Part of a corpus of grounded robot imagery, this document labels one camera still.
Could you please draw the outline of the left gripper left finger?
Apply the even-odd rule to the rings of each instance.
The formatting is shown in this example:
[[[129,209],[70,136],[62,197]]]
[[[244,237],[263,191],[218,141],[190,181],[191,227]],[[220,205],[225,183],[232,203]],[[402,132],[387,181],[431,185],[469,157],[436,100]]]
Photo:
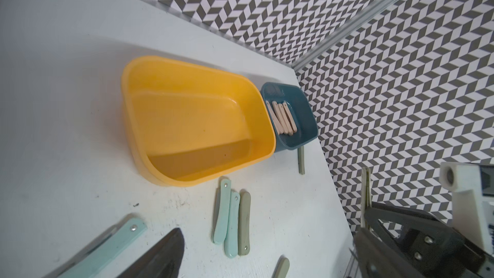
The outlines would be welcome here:
[[[121,277],[173,277],[179,276],[185,252],[185,239],[180,228],[171,230],[155,246],[122,272]]]

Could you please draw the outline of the pink fruit knife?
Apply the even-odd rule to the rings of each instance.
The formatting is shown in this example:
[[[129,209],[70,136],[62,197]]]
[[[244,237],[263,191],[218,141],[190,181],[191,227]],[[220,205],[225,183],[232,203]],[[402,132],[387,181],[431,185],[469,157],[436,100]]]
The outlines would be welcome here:
[[[272,108],[271,104],[266,101],[266,108],[270,114],[270,117],[272,119],[272,122],[274,124],[274,127],[275,127],[275,131],[277,132],[278,135],[281,135],[281,134],[284,134],[284,128],[282,127],[281,123],[279,122],[275,112],[274,112],[274,109]]]
[[[290,135],[290,127],[286,124],[286,121],[285,121],[284,115],[283,115],[283,110],[280,108],[281,105],[278,104],[276,101],[273,101],[272,106],[273,106],[274,112],[276,114],[276,117],[277,117],[281,127],[283,128],[283,134]]]
[[[297,128],[297,125],[295,123],[295,120],[293,118],[293,115],[289,109],[289,106],[287,104],[287,102],[283,102],[283,106],[284,106],[284,109],[285,109],[285,112],[286,112],[286,116],[289,120],[289,123],[290,123],[290,126],[292,127],[292,131],[293,131],[293,134],[295,134],[297,131],[298,131],[298,128]]]
[[[292,136],[293,133],[294,133],[294,131],[292,129],[291,122],[289,121],[289,119],[287,117],[286,110],[285,110],[283,104],[278,104],[278,109],[280,111],[280,115],[281,115],[281,117],[283,119],[284,125],[286,126],[286,133],[289,136]]]

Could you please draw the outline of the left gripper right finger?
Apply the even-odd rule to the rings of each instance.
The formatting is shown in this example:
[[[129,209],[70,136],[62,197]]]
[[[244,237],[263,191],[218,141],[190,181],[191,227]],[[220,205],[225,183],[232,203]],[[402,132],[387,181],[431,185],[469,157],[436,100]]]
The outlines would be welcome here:
[[[363,277],[423,277],[412,260],[414,237],[393,236],[386,228],[360,229],[354,237]]]

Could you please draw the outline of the dark teal storage box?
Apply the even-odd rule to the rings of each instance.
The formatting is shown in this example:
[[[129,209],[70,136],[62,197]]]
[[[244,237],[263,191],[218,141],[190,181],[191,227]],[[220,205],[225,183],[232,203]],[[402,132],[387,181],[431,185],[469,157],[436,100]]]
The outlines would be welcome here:
[[[261,88],[261,95],[263,99],[268,102],[286,102],[295,124],[297,125],[297,132],[294,133],[293,136],[278,135],[277,132],[275,132],[275,152],[296,150],[317,138],[319,130],[316,119],[310,103],[299,87],[289,84],[267,82]]]

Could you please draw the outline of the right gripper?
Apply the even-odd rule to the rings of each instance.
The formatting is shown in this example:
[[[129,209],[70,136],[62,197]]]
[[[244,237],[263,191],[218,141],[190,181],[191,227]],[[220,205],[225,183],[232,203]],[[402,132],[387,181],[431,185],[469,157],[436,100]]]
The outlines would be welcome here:
[[[373,202],[364,211],[368,228],[423,277],[493,277],[493,256],[416,208]],[[384,223],[401,226],[394,237]],[[425,232],[437,227],[438,231]]]

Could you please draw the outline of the yellow storage box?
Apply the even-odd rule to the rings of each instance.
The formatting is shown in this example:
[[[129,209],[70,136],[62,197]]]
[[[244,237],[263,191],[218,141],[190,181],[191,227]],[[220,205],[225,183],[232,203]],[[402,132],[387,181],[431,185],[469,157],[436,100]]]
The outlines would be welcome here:
[[[199,185],[275,152],[264,100],[242,75],[143,56],[123,69],[121,92],[136,169],[155,185]]]

